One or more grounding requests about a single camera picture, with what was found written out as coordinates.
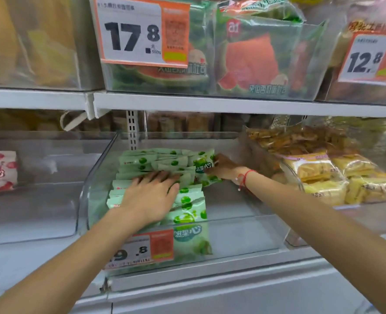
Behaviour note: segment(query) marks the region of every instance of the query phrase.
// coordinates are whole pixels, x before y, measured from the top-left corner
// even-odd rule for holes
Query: red string bracelet
[[[240,178],[242,178],[242,180],[241,180],[240,183],[239,183],[238,190],[241,190],[241,186],[244,186],[245,188],[247,187],[247,186],[245,185],[245,181],[246,181],[246,179],[247,179],[247,174],[250,173],[250,172],[257,172],[257,171],[255,171],[255,170],[253,170],[253,169],[250,169],[250,170],[246,171],[245,174],[239,174],[238,177],[235,178],[235,180],[239,180]]]

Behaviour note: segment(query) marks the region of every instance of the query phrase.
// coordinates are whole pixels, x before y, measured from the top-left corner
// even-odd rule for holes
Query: forearm
[[[250,172],[247,188],[386,314],[386,240],[310,195]]]
[[[110,210],[84,236],[6,291],[0,297],[0,314],[68,313],[104,265],[141,227],[138,219],[131,211]]]

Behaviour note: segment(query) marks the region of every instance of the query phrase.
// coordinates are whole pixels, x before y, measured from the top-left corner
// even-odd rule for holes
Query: white shelf
[[[384,105],[183,97],[105,91],[94,93],[94,108],[97,117],[102,116],[108,110],[115,109],[386,118],[386,106]]]
[[[93,92],[0,89],[0,108],[83,110],[94,118]]]

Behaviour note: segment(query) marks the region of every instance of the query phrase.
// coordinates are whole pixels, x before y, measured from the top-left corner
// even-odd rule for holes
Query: hand
[[[237,185],[240,183],[239,180],[236,180],[238,175],[248,171],[247,167],[240,166],[221,153],[215,156],[214,163],[215,167],[206,169],[206,174],[216,175],[218,178],[222,179],[230,179]]]
[[[143,177],[137,177],[126,189],[121,209],[131,212],[140,222],[140,228],[161,221],[169,212],[180,184],[175,182],[180,175],[170,176],[169,172],[152,172]]]

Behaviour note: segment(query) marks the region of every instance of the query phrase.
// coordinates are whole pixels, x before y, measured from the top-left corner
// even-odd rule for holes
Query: orange price tag
[[[338,81],[386,86],[386,33],[354,33]]]
[[[103,63],[187,68],[190,4],[94,0]]]
[[[174,230],[134,235],[117,251],[105,270],[174,259]]]

